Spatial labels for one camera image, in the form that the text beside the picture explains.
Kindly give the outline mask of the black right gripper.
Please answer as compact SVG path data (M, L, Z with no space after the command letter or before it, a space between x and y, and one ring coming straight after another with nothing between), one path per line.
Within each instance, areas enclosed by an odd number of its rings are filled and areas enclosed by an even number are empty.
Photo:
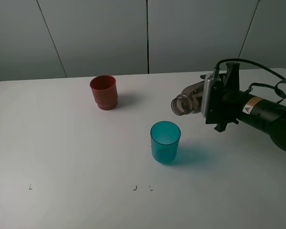
M217 132L223 132L229 123L238 124L241 120L241 99L244 94L240 92L239 67L236 62L227 62L227 72L223 82L223 91L217 95L214 106L205 119L206 124L215 124ZM212 74L200 75L203 80L212 80Z

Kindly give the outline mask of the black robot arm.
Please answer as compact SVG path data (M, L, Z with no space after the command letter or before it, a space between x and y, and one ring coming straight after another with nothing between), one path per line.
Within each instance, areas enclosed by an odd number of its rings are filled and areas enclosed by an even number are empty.
M272 102L251 94L254 86L269 88L281 98L286 94L277 85L252 83L246 91L240 90L237 62L226 63L227 71L201 75L203 95L201 113L206 124L215 124L217 132L223 132L229 123L244 122L268 134L280 149L286 151L286 105Z

